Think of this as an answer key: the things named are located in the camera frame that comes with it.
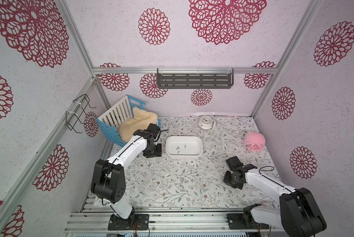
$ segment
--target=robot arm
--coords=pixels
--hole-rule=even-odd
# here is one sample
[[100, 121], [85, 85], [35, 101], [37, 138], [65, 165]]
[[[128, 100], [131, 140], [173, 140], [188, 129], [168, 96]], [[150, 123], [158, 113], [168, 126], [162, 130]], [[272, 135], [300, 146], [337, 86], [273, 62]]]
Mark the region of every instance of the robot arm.
[[255, 204], [245, 208], [243, 223], [265, 223], [284, 229], [289, 236], [309, 237], [326, 229], [326, 222], [311, 194], [305, 188], [296, 189], [269, 177], [252, 164], [243, 165], [234, 156], [226, 160], [228, 167], [224, 182], [234, 188], [243, 188], [248, 183], [280, 204], [281, 209], [272, 209]]
[[160, 128], [155, 124], [150, 124], [146, 130], [139, 129], [114, 156], [95, 163], [91, 192], [102, 199], [103, 205], [109, 203], [117, 217], [129, 219], [128, 222], [133, 221], [133, 208], [123, 197], [126, 190], [124, 169], [142, 151], [146, 158], [161, 156], [161, 144], [154, 143], [159, 133]]

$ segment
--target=beige plush blanket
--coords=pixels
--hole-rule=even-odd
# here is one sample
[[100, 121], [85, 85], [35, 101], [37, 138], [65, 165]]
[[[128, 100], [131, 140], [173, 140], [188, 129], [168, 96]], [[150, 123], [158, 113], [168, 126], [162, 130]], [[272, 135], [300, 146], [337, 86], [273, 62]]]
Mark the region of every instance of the beige plush blanket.
[[148, 125], [157, 120], [157, 115], [152, 112], [141, 110], [138, 107], [132, 109], [133, 118], [122, 123], [119, 127], [119, 136], [125, 142], [129, 142], [133, 133], [138, 130], [147, 129]]

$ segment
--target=white alarm clock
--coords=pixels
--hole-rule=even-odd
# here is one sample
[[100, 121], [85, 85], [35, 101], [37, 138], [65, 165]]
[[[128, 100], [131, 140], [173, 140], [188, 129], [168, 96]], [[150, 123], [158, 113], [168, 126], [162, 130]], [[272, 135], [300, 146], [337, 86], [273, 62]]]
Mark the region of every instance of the white alarm clock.
[[215, 127], [216, 123], [217, 122], [214, 120], [213, 116], [204, 115], [198, 120], [198, 126], [205, 130]]

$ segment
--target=pink plush toy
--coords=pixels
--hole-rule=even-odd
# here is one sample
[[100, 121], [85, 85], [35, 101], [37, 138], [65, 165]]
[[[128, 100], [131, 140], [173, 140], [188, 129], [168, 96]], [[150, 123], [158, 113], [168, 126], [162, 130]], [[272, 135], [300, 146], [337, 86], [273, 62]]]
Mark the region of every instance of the pink plush toy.
[[247, 150], [261, 151], [265, 146], [265, 137], [261, 133], [249, 131], [241, 143], [246, 145]]

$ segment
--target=floral tablecloth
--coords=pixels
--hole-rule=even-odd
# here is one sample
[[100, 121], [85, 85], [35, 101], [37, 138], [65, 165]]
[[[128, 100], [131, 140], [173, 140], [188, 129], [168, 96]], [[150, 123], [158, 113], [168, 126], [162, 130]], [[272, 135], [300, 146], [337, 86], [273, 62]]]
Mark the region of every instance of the floral tablecloth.
[[[237, 156], [244, 164], [257, 167], [274, 166], [265, 147], [250, 152], [241, 144], [247, 131], [258, 131], [250, 117], [215, 117], [217, 124], [211, 130], [198, 127], [198, 118], [160, 117], [162, 157], [146, 159], [138, 155], [125, 170], [125, 195], [132, 206], [138, 207], [203, 207], [243, 208], [255, 203], [278, 207], [265, 193], [245, 184], [234, 189], [223, 183], [228, 170], [226, 159]], [[165, 153], [165, 141], [171, 135], [193, 135], [202, 139], [203, 154], [198, 159], [171, 159]], [[114, 145], [112, 154], [120, 149]], [[278, 178], [277, 170], [269, 172]], [[101, 206], [97, 200], [94, 205]]]

